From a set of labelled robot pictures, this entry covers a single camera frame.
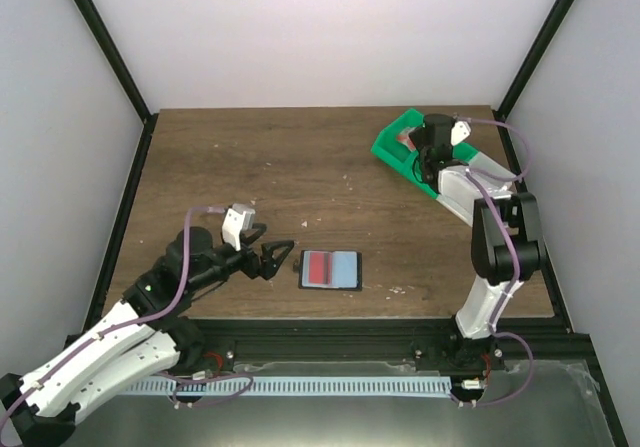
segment wooden board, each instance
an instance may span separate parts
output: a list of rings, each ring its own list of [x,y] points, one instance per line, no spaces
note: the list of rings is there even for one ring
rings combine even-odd
[[[447,317],[474,280],[471,229],[370,153],[404,107],[162,111],[153,135],[107,308],[164,253],[194,205],[255,202],[265,240],[297,247],[272,280],[236,274],[188,312],[192,317]],[[422,107],[423,113],[490,118],[488,107]],[[496,128],[468,139],[506,166]],[[198,215],[214,231],[220,216]],[[301,249],[357,250],[364,288],[305,291],[292,271]],[[540,275],[507,316],[551,316]]]

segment green plastic container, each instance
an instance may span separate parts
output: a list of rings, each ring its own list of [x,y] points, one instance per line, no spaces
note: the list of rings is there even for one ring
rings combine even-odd
[[[420,187],[434,199],[437,199],[438,194],[434,192],[431,187],[418,180],[420,173],[417,170],[417,162],[415,162],[418,152],[411,152],[406,145],[398,142],[396,138],[403,129],[422,125],[423,117],[424,115],[415,109],[407,110],[380,132],[380,135],[378,135],[378,138],[371,147],[371,152],[402,174],[407,180]],[[460,142],[453,148],[453,156],[467,163],[477,154],[478,150],[465,142]]]

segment purple cable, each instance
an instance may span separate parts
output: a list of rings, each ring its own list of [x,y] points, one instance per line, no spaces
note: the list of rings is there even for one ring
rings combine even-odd
[[[499,122],[497,120],[473,119],[471,117],[456,117],[456,120],[461,120],[463,122],[471,122],[472,124],[487,124],[487,125],[496,125],[498,127],[502,127],[504,129],[507,129],[509,132],[514,133],[516,137],[520,139],[520,142],[524,147],[524,154],[525,154],[525,158],[527,159],[527,163],[525,164],[524,168],[522,169],[522,172],[519,175],[516,175],[515,177],[499,177],[497,175],[490,174],[489,172],[483,169],[472,169],[474,172],[478,174],[482,174],[485,177],[488,177],[493,180],[499,180],[500,182],[520,182],[522,179],[524,179],[524,176],[529,173],[529,168],[531,167],[531,148],[529,146],[529,142],[527,142],[527,139],[517,129],[515,129],[509,124],[506,124],[504,122]]]
[[[204,407],[212,407],[214,405],[222,404],[224,402],[229,402],[230,400],[237,399],[242,394],[244,394],[249,389],[251,389],[251,387],[253,386],[253,383],[254,383],[254,378],[253,378],[253,376],[251,374],[229,374],[229,375],[225,375],[225,376],[222,376],[222,377],[213,377],[211,379],[202,379],[202,380],[183,379],[183,378],[180,378],[180,377],[174,377],[173,375],[169,375],[169,374],[167,374],[165,372],[161,372],[161,373],[159,373],[157,375],[160,376],[160,377],[164,377],[166,379],[173,380],[174,382],[176,382],[176,388],[173,390],[173,392],[171,394],[171,401],[173,402],[174,405],[180,405],[180,404],[183,403],[183,402],[180,402],[177,399],[177,394],[178,394],[178,392],[180,390],[180,387],[182,385],[213,384],[213,383],[217,383],[217,382],[224,382],[226,380],[231,380],[231,379],[248,379],[249,380],[249,382],[244,387],[242,387],[240,390],[238,390],[237,392],[234,392],[231,395],[223,397],[222,399],[209,400],[209,401],[199,400],[197,402],[192,403],[191,406],[194,409],[201,409],[201,408],[204,408]]]
[[[531,384],[531,380],[533,379],[533,352],[531,351],[531,347],[529,347],[529,344],[527,344],[527,341],[524,340],[522,337],[520,337],[518,334],[514,334],[512,332],[494,333],[493,336],[497,338],[507,337],[520,342],[520,344],[522,344],[522,347],[524,347],[524,350],[527,352],[527,358],[529,359],[529,372],[527,372],[527,378],[525,379],[525,381],[514,392],[507,394],[504,397],[500,397],[499,399],[490,400],[489,402],[482,402],[482,403],[478,402],[476,403],[475,407],[491,407],[494,405],[502,404],[509,400],[513,400],[522,392],[524,392],[527,389],[527,387],[529,387],[529,384]],[[458,399],[455,395],[451,394],[450,397],[451,397],[451,400],[453,400],[455,403],[460,404],[461,402],[460,399]]]
[[[502,237],[504,238],[504,242],[507,245],[507,250],[511,255],[511,262],[513,263],[513,277],[511,277],[511,281],[509,282],[509,285],[507,285],[504,291],[501,293],[500,299],[496,304],[496,308],[493,309],[493,312],[491,312],[491,315],[489,316],[489,330],[493,334],[495,333],[495,330],[497,327],[496,317],[498,317],[498,314],[500,313],[502,306],[509,298],[509,294],[511,293],[511,290],[513,289],[513,287],[516,285],[516,282],[520,278],[520,261],[518,260],[518,254],[516,252],[515,246],[513,245],[513,241],[511,240],[511,236],[509,235],[509,232],[507,232],[507,228],[504,226],[502,222],[502,218],[500,217],[500,214],[498,213],[498,209],[496,209],[496,206],[493,203],[493,199],[491,199],[491,196],[489,196],[489,193],[485,190],[485,188],[482,187],[482,184],[480,184],[480,182],[478,182],[476,179],[473,178],[473,176],[471,175],[471,172],[473,172],[473,170],[471,169],[467,171],[467,174],[466,174],[467,179],[469,179],[469,181],[476,186],[478,191],[480,191],[480,194],[482,194],[482,197],[484,198],[484,200],[487,202],[487,206],[489,207],[489,210],[491,211],[491,215],[493,216],[494,220],[496,221],[496,224],[498,225],[498,229],[500,229],[500,233],[502,234]]]
[[[511,400],[517,397],[518,395],[520,395],[522,392],[524,392],[527,389],[527,387],[531,383],[531,380],[533,379],[533,370],[534,370],[533,352],[531,351],[529,344],[527,344],[527,342],[519,335],[514,334],[512,332],[500,332],[500,333],[496,332],[497,317],[502,311],[502,308],[505,302],[509,298],[509,294],[511,293],[511,290],[514,288],[514,286],[516,285],[516,282],[518,282],[518,279],[520,278],[520,261],[518,260],[518,254],[516,252],[515,246],[513,245],[513,241],[511,240],[511,236],[509,235],[509,232],[507,231],[506,227],[504,226],[504,223],[502,222],[502,217],[498,213],[498,209],[496,209],[496,206],[493,203],[493,199],[491,198],[489,193],[486,191],[486,189],[482,186],[482,184],[480,184],[480,182],[478,182],[471,174],[478,173],[478,174],[484,175],[485,177],[489,177],[494,180],[499,180],[501,182],[520,181],[529,172],[529,167],[531,165],[531,149],[529,148],[529,143],[527,142],[526,138],[509,124],[506,124],[504,122],[499,122],[499,121],[492,121],[492,120],[472,119],[470,117],[458,117],[457,119],[465,122],[471,122],[471,123],[497,125],[498,127],[503,127],[515,133],[516,136],[522,142],[522,145],[524,146],[526,156],[527,156],[527,159],[526,159],[527,163],[525,165],[525,168],[522,170],[522,173],[512,178],[498,177],[486,172],[485,170],[474,169],[473,167],[469,167],[469,169],[466,172],[467,179],[469,179],[469,181],[473,185],[475,185],[475,187],[478,189],[478,191],[482,195],[482,198],[487,202],[487,206],[489,207],[489,210],[491,211],[491,215],[493,216],[494,220],[496,221],[496,224],[498,225],[498,228],[500,229],[500,233],[504,238],[505,244],[507,246],[507,250],[509,250],[509,254],[511,255],[511,262],[513,263],[513,276],[511,277],[509,284],[505,287],[504,291],[501,293],[500,299],[498,299],[498,303],[496,304],[495,309],[493,309],[493,312],[491,312],[491,315],[489,316],[489,331],[495,338],[498,338],[498,339],[511,338],[520,342],[520,344],[522,344],[522,346],[524,347],[524,350],[527,352],[527,358],[529,359],[529,372],[527,374],[527,378],[525,379],[524,383],[520,386],[520,388],[518,388],[515,392],[511,394],[501,397],[500,399],[476,404],[476,407],[488,407],[492,405],[502,404],[503,402]],[[454,395],[451,395],[451,398],[456,403],[460,403],[460,400],[456,398]]]
[[[176,291],[176,295],[174,296],[171,303],[165,309],[161,310],[156,314],[148,315],[146,317],[141,317],[138,319],[132,319],[127,322],[122,322],[121,324],[112,325],[111,327],[108,327],[105,330],[101,331],[99,333],[100,337],[110,334],[111,332],[114,332],[116,330],[128,327],[130,325],[134,325],[134,324],[141,325],[147,322],[151,322],[153,320],[160,319],[161,317],[164,317],[169,312],[171,312],[176,307],[176,305],[178,305],[178,302],[180,302],[180,298],[184,293],[184,289],[187,286],[187,276],[189,275],[189,239],[190,239],[191,216],[193,215],[194,212],[199,212],[199,211],[206,212],[208,214],[224,214],[225,208],[224,207],[192,207],[187,211],[187,215],[185,216],[185,219],[184,219],[184,249],[183,249],[183,259],[182,259],[182,273],[180,276],[180,282],[178,284],[178,290]],[[44,385],[45,382],[51,379],[51,377],[53,377],[56,373],[58,373],[65,365],[71,362],[73,358],[75,358],[80,352],[82,352],[84,349],[89,347],[95,341],[96,339],[90,338],[84,341],[82,344],[78,345],[75,349],[69,352],[69,354],[67,354],[58,364],[56,364],[49,372],[43,375],[42,378],[38,380],[38,383],[40,385]],[[22,402],[27,400],[27,398],[31,394],[33,394],[35,391],[36,391],[35,388],[33,387],[30,388],[25,393],[23,393],[11,405],[11,407],[7,409],[5,414],[0,419],[0,436],[2,435],[2,431],[4,430],[4,427],[9,422],[9,419],[11,418],[13,413],[17,410],[18,406]],[[0,447],[10,447],[10,446],[3,444],[2,439],[0,439]]]

